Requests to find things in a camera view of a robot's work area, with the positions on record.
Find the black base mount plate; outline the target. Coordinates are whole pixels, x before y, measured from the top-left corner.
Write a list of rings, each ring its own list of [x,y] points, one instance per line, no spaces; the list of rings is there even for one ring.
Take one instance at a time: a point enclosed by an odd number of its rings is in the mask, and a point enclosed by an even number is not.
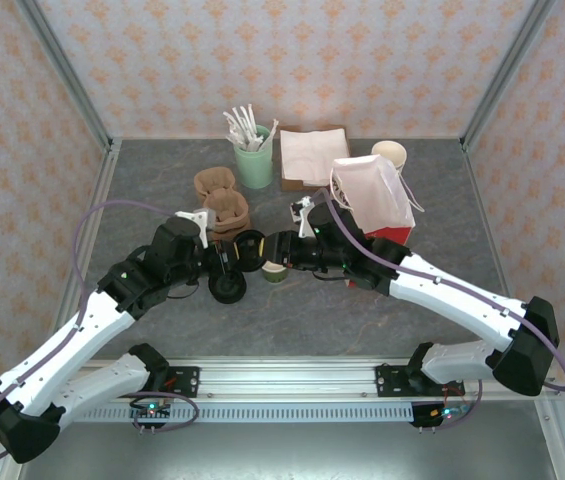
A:
[[[175,393],[196,398],[200,383],[200,368],[195,366],[170,366],[160,392]]]
[[[411,396],[412,388],[404,365],[381,364],[375,367],[375,386],[377,396]]]

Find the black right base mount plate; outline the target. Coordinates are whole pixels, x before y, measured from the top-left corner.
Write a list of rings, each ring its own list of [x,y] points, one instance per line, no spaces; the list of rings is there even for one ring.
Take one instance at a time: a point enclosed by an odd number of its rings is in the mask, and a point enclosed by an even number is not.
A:
[[[375,386],[377,396],[411,396],[412,388],[404,365],[381,364],[375,367]]]

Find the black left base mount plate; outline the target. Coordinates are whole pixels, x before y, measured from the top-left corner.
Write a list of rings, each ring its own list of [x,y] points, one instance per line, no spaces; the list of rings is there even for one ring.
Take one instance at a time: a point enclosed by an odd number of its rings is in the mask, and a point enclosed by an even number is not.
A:
[[[200,383],[200,368],[195,366],[170,366],[160,392],[175,393],[196,398]]]

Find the aluminium side rail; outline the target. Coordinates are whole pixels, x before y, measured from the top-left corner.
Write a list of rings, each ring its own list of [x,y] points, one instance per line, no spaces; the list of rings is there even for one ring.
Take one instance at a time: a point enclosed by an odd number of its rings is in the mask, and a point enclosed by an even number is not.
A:
[[[105,150],[87,209],[107,200],[121,146],[122,138],[114,137],[111,145]],[[85,278],[88,271],[102,214],[102,210],[92,213],[79,229],[72,258],[76,260],[82,278]],[[80,296],[80,283],[73,270],[73,264],[70,263],[65,280],[65,290],[57,309],[53,330],[62,327],[74,315],[79,305]]]

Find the stack of paper cups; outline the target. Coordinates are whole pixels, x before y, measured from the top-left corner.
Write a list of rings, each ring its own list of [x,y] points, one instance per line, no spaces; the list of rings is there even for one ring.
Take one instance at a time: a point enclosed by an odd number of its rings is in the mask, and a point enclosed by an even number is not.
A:
[[[375,143],[371,149],[372,155],[380,155],[389,160],[398,173],[403,171],[408,154],[406,148],[399,142],[383,140]]]

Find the green straw holder cup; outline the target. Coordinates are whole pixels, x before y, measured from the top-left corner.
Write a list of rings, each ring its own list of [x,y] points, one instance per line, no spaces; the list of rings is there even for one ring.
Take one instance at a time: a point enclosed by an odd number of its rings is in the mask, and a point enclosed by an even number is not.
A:
[[[250,189],[261,189],[273,181],[273,143],[257,152],[233,147],[240,182]]]

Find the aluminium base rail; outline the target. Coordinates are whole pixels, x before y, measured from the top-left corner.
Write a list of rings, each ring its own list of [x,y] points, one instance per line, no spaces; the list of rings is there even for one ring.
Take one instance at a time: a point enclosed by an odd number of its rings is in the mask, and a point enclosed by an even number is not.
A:
[[[404,358],[373,356],[188,357],[173,366],[200,368],[197,399],[208,402],[370,402],[375,368]]]

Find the red white paper bag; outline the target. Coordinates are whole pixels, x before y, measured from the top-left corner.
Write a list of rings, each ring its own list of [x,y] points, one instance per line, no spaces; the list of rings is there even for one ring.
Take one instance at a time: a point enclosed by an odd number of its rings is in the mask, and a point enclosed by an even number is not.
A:
[[[421,282],[406,246],[415,227],[412,201],[389,160],[380,155],[336,159],[326,204],[341,231],[361,253],[399,273],[387,296],[402,298]]]

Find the green paper coffee cup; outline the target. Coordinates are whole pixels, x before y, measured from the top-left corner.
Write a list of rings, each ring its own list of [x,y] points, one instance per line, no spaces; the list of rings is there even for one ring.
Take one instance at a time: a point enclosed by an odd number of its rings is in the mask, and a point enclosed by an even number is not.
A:
[[[262,275],[270,283],[280,283],[288,277],[288,269],[270,261],[266,261],[262,266]]]

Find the aluminium frame post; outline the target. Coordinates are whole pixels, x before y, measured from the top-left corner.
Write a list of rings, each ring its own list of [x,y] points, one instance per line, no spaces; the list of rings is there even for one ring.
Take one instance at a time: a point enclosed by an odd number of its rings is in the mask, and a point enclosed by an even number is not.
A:
[[[479,138],[481,131],[497,107],[514,73],[543,27],[555,2],[556,0],[533,1],[529,12],[478,103],[464,134],[459,138],[463,152],[467,153]]]
[[[66,87],[79,114],[96,142],[108,151],[112,137],[108,134],[104,122],[91,101],[83,83],[74,69],[69,56],[38,0],[14,0],[32,31],[41,43],[47,58]]]

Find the small circuit board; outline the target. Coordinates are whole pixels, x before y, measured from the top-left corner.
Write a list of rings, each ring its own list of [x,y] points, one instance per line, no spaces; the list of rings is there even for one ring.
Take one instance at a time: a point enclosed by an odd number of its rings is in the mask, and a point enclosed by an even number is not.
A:
[[[466,415],[471,410],[470,405],[437,406],[429,412],[429,417],[435,420],[449,420]]]
[[[171,405],[165,402],[133,400],[131,417],[137,419],[166,419],[171,416]]]

